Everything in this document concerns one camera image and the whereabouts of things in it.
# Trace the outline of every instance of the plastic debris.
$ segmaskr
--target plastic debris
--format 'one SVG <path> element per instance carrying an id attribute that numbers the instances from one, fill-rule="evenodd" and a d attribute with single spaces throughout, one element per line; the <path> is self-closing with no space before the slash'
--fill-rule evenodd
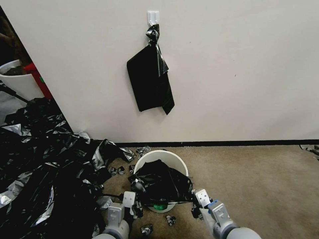
<path id="1" fill-rule="evenodd" d="M 134 173 L 134 169 L 135 169 L 135 164 L 132 164 L 129 166 L 129 172 L 130 174 L 133 174 Z"/>
<path id="2" fill-rule="evenodd" d="M 299 145 L 302 150 L 313 153 L 314 158 L 319 161 L 319 145 Z"/>
<path id="3" fill-rule="evenodd" d="M 138 147 L 136 148 L 136 152 L 139 154 L 139 159 L 145 154 L 151 151 L 150 146 Z"/>
<path id="4" fill-rule="evenodd" d="M 153 232 L 153 224 L 149 223 L 141 227 L 143 236 L 149 236 Z"/>
<path id="5" fill-rule="evenodd" d="M 91 238 L 103 231 L 96 201 L 111 177 L 109 164 L 116 158 L 129 162 L 128 151 L 83 131 L 74 134 L 55 101 L 46 98 L 29 101 L 5 123 L 0 127 L 1 234 Z"/>
<path id="6" fill-rule="evenodd" d="M 134 211 L 134 219 L 143 217 L 143 207 L 141 202 L 136 201 L 135 204 L 132 206 L 132 210 Z"/>
<path id="7" fill-rule="evenodd" d="M 111 166 L 111 167 L 109 168 L 109 173 L 110 173 L 111 176 L 113 177 L 113 176 L 117 175 L 117 169 Z"/>
<path id="8" fill-rule="evenodd" d="M 119 168 L 117 169 L 117 173 L 118 173 L 119 175 L 125 174 L 125 169 L 124 169 L 124 167 L 123 167 L 123 166 L 119 167 Z"/>
<path id="9" fill-rule="evenodd" d="M 168 224 L 169 224 L 170 226 L 172 226 L 172 225 L 175 224 L 176 217 L 168 215 L 168 216 L 166 216 L 166 219 L 167 219 L 167 222 L 168 222 Z"/>
<path id="10" fill-rule="evenodd" d="M 132 150 L 128 148 L 120 148 L 120 150 L 123 151 L 123 154 L 129 163 L 132 162 L 133 159 L 135 159 L 136 155 Z"/>
<path id="11" fill-rule="evenodd" d="M 100 209 L 108 209 L 109 206 L 113 203 L 113 199 L 109 196 L 101 196 L 98 197 L 96 202 L 100 206 Z"/>
<path id="12" fill-rule="evenodd" d="M 128 179 L 131 190 L 138 193 L 144 206 L 192 202 L 191 180 L 176 169 L 168 167 L 160 159 L 145 163 Z"/>

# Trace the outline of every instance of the plastic bag scrap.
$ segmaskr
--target plastic bag scrap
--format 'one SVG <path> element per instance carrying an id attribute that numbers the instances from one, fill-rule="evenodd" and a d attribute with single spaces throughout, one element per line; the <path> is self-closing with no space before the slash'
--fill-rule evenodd
<path id="1" fill-rule="evenodd" d="M 139 159 L 144 155 L 145 152 L 148 153 L 149 151 L 151 151 L 150 146 L 136 148 L 136 152 L 139 154 Z"/>
<path id="2" fill-rule="evenodd" d="M 319 145 L 299 145 L 302 150 L 313 153 L 314 158 L 319 161 Z"/>
<path id="3" fill-rule="evenodd" d="M 118 173 L 119 175 L 125 174 L 125 169 L 124 169 L 124 167 L 123 167 L 123 166 L 120 166 L 120 167 L 117 169 L 117 173 Z"/>
<path id="4" fill-rule="evenodd" d="M 143 236 L 149 236 L 153 232 L 153 224 L 149 223 L 141 227 Z"/>
<path id="5" fill-rule="evenodd" d="M 0 127 L 0 234 L 11 238 L 91 238 L 103 231 L 97 200 L 115 158 L 108 140 L 74 134 L 51 100 L 30 101 Z"/>
<path id="6" fill-rule="evenodd" d="M 148 29 L 149 43 L 127 62 L 127 71 L 139 111 L 162 107 L 168 114 L 175 104 L 168 67 L 158 45 L 159 28 L 157 24 Z"/>
<path id="7" fill-rule="evenodd" d="M 109 206 L 113 203 L 113 199 L 110 196 L 101 196 L 98 197 L 96 202 L 100 206 L 100 209 L 108 209 Z"/>
<path id="8" fill-rule="evenodd" d="M 168 167 L 160 159 L 145 163 L 128 179 L 131 190 L 138 193 L 143 205 L 192 202 L 191 180 L 176 169 Z"/>
<path id="9" fill-rule="evenodd" d="M 168 216 L 166 216 L 166 219 L 167 219 L 167 222 L 168 222 L 168 224 L 169 224 L 170 226 L 172 226 L 172 225 L 175 224 L 176 217 L 168 215 Z"/>
<path id="10" fill-rule="evenodd" d="M 0 194 L 0 208 L 9 204 L 14 200 L 28 182 L 32 172 L 25 172 L 18 176 L 18 178 L 8 186 L 8 190 Z"/>
<path id="11" fill-rule="evenodd" d="M 110 167 L 110 168 L 109 168 L 109 173 L 110 173 L 111 176 L 113 177 L 113 176 L 117 175 L 117 169 L 114 168 L 114 167 Z"/>
<path id="12" fill-rule="evenodd" d="M 134 173 L 134 169 L 135 169 L 135 164 L 132 164 L 129 166 L 129 172 L 130 174 L 133 174 Z"/>

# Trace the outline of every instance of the carpet floor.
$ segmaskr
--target carpet floor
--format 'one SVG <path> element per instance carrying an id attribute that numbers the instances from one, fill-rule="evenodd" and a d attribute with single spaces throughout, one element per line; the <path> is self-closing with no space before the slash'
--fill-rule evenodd
<path id="1" fill-rule="evenodd" d="M 262 238 L 319 238 L 319 162 L 312 153 L 295 145 L 165 149 L 183 159 L 194 188 L 204 188 L 222 201 L 239 226 Z M 124 166 L 126 173 L 106 181 L 104 192 L 129 191 L 129 164 L 117 159 L 111 166 Z M 194 219 L 190 210 L 190 204 L 163 214 L 145 208 L 130 238 L 141 238 L 140 227 L 147 223 L 153 224 L 154 239 L 212 238 L 204 221 Z M 175 225 L 168 225 L 166 215 L 176 217 Z"/>

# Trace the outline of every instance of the black trash bag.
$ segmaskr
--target black trash bag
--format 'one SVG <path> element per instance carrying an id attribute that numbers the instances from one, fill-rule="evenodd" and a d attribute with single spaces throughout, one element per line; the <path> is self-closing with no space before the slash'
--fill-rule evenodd
<path id="1" fill-rule="evenodd" d="M 128 179 L 131 190 L 138 193 L 143 205 L 192 201 L 191 180 L 176 169 L 168 167 L 160 159 L 145 163 Z"/>
<path id="2" fill-rule="evenodd" d="M 157 24 L 148 29 L 149 43 L 127 62 L 127 71 L 139 111 L 162 107 L 168 114 L 175 104 L 158 45 L 159 28 Z"/>
<path id="3" fill-rule="evenodd" d="M 114 167 L 110 167 L 110 168 L 109 168 L 109 173 L 110 173 L 111 176 L 113 177 L 113 176 L 117 175 L 117 169 L 114 168 Z"/>
<path id="4" fill-rule="evenodd" d="M 6 122 L 0 127 L 0 196 L 14 197 L 0 205 L 0 235 L 92 238 L 103 231 L 96 201 L 111 177 L 107 166 L 117 157 L 129 161 L 130 151 L 74 134 L 47 99 L 34 99 Z"/>

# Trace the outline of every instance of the white bucket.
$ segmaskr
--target white bucket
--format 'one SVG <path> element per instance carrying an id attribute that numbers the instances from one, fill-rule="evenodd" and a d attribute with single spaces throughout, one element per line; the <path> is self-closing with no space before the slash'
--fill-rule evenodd
<path id="1" fill-rule="evenodd" d="M 16 91 L 19 96 L 22 96 L 26 100 L 32 100 L 33 98 L 44 97 L 42 91 L 38 87 L 36 81 L 31 74 L 26 75 L 16 75 L 16 76 L 6 76 L 3 75 L 11 68 L 20 66 L 20 60 L 14 60 L 0 66 L 0 80 L 10 87 L 12 90 Z"/>
<path id="2" fill-rule="evenodd" d="M 145 155 L 143 155 L 136 163 L 135 168 L 134 168 L 134 173 L 137 172 L 137 170 L 139 170 L 144 163 L 148 163 L 148 162 L 153 162 L 160 159 L 162 162 L 166 163 L 166 165 L 170 168 L 174 168 L 176 170 L 178 170 L 179 172 L 181 172 L 182 174 L 188 176 L 188 170 L 187 167 L 185 165 L 185 163 L 183 162 L 183 160 L 177 156 L 176 154 L 169 152 L 169 151 L 165 151 L 165 150 L 154 150 L 151 151 Z M 168 212 L 169 210 L 171 210 L 173 207 L 175 206 L 175 204 L 171 204 L 168 205 L 166 209 L 164 210 L 156 210 L 153 207 L 149 207 L 149 209 L 151 209 L 154 212 L 159 212 L 159 213 L 164 213 L 164 212 Z"/>

